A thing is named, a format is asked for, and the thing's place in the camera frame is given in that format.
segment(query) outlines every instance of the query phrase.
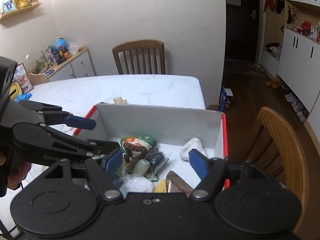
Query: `door handle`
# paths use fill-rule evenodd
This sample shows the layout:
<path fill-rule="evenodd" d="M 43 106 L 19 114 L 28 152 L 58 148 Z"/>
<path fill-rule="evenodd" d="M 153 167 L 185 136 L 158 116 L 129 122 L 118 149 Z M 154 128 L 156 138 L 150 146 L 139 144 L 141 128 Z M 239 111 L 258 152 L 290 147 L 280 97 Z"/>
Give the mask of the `door handle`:
<path fill-rule="evenodd" d="M 252 10 L 252 14 L 250 14 L 250 16 L 252 16 L 252 18 L 255 20 L 257 17 L 257 11 L 256 10 Z"/>

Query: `chair backrest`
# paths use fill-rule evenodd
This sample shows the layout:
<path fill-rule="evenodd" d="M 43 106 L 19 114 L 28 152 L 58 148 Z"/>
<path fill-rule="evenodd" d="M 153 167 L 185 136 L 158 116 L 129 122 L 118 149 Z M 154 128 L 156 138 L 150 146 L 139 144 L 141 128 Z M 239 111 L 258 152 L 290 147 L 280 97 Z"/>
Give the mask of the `chair backrest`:
<path fill-rule="evenodd" d="M 265 140 L 262 147 L 253 151 L 264 129 L 267 129 L 269 138 Z M 277 151 L 269 154 L 263 162 L 259 162 L 272 142 L 275 143 Z M 258 162 L 263 169 L 267 169 L 278 156 L 281 158 L 282 166 L 272 172 L 272 174 L 277 177 L 284 171 L 284 183 L 286 187 L 300 199 L 302 204 L 302 214 L 294 230 L 294 232 L 297 233 L 308 202 L 309 179 L 306 158 L 299 138 L 291 125 L 273 109 L 263 107 L 258 113 L 251 132 L 249 144 L 241 158 L 242 160 L 249 159 L 253 162 Z"/>
<path fill-rule="evenodd" d="M 125 65 L 126 74 L 129 72 L 129 64 L 127 57 L 130 58 L 130 67 L 132 74 L 165 74 L 165 64 L 164 64 L 164 43 L 157 40 L 138 40 L 129 41 L 115 46 L 112 49 L 113 57 L 115 58 L 116 66 L 119 74 L 123 74 L 123 68 L 121 65 L 121 60 L 119 53 L 123 54 L 123 62 Z M 160 71 L 158 71 L 157 55 L 160 60 Z M 135 57 L 136 69 L 134 66 L 133 58 Z"/>

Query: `blue gripper pad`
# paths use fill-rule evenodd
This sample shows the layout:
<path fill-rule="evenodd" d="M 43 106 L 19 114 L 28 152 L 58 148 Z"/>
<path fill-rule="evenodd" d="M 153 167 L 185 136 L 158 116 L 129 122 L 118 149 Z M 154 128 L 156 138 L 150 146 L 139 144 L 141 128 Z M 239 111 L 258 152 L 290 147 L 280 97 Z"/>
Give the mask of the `blue gripper pad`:
<path fill-rule="evenodd" d="M 117 151 L 107 162 L 104 161 L 104 158 L 107 158 L 107 155 L 102 158 L 101 167 L 109 178 L 113 178 L 122 164 L 123 153 L 121 150 Z"/>
<path fill-rule="evenodd" d="M 201 180 L 203 180 L 208 173 L 205 165 L 207 160 L 209 159 L 196 149 L 192 149 L 189 152 L 190 165 Z"/>
<path fill-rule="evenodd" d="M 88 118 L 70 115 L 63 120 L 68 127 L 81 128 L 85 130 L 93 130 L 96 128 L 96 121 Z"/>

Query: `blue glove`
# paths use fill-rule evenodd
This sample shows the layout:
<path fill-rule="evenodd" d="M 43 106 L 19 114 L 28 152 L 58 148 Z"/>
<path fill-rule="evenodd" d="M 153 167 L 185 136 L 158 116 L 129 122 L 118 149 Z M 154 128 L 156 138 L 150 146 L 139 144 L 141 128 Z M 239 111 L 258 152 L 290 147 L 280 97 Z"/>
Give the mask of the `blue glove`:
<path fill-rule="evenodd" d="M 32 97 L 31 93 L 22 94 L 22 95 L 18 95 L 14 101 L 18 102 L 20 100 L 28 100 L 31 97 Z"/>

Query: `brown packet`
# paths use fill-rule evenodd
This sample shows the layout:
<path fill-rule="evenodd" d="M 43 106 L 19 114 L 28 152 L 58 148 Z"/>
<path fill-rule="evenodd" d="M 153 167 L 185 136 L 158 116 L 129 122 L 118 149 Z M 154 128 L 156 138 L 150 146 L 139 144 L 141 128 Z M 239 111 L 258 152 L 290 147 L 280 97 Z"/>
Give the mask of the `brown packet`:
<path fill-rule="evenodd" d="M 165 178 L 165 187 L 167 189 L 167 193 L 184 192 L 188 198 L 193 191 L 193 188 L 190 187 L 190 185 L 174 171 L 168 172 L 167 177 Z"/>

